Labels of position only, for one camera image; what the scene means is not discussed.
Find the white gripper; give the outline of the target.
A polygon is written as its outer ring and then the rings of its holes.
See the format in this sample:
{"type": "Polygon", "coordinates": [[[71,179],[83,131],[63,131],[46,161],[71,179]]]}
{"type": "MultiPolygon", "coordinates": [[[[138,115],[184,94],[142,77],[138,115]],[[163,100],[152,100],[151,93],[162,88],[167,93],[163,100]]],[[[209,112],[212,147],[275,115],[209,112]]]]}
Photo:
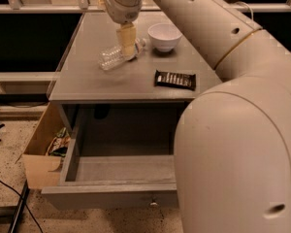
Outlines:
{"type": "Polygon", "coordinates": [[[126,60],[135,56],[136,27],[132,23],[137,19],[142,0],[105,0],[106,11],[113,22],[121,24],[116,36],[121,52],[126,60]]]}

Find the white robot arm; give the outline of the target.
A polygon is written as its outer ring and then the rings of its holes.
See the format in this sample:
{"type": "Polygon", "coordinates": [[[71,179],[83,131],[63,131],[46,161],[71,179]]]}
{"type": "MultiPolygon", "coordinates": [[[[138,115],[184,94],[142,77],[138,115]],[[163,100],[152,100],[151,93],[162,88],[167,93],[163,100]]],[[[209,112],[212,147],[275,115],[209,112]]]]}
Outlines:
{"type": "MultiPolygon", "coordinates": [[[[153,0],[221,83],[182,113],[175,143],[184,233],[291,233],[291,53],[223,0],[153,0]]],[[[106,0],[135,20],[142,0],[106,0]]]]}

